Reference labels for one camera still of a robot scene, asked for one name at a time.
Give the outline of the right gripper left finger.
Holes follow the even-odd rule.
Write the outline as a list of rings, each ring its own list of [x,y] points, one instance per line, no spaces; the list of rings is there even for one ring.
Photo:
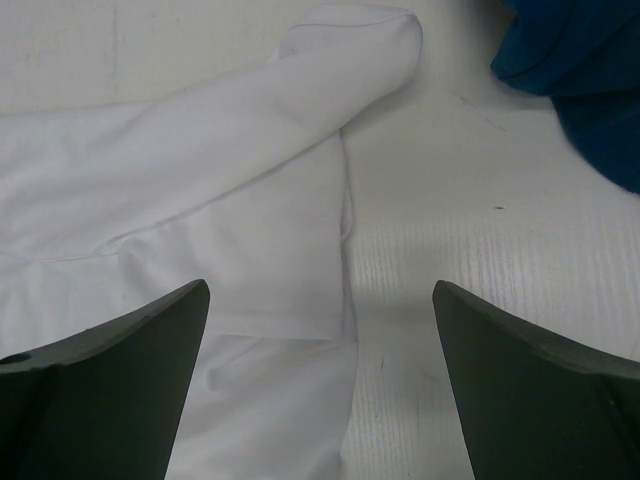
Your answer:
[[[207,321],[196,280],[1,361],[4,479],[165,477]]]

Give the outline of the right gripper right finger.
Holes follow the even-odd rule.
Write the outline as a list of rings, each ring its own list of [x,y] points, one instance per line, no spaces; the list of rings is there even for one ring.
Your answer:
[[[438,281],[437,329],[477,479],[636,479],[639,364]]]

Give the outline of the white t shirt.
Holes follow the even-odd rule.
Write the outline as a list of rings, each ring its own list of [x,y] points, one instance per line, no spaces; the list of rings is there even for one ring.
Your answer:
[[[3,117],[2,352],[202,279],[169,477],[337,478],[358,356],[340,131],[410,81],[422,45],[411,11],[322,5],[212,83]]]

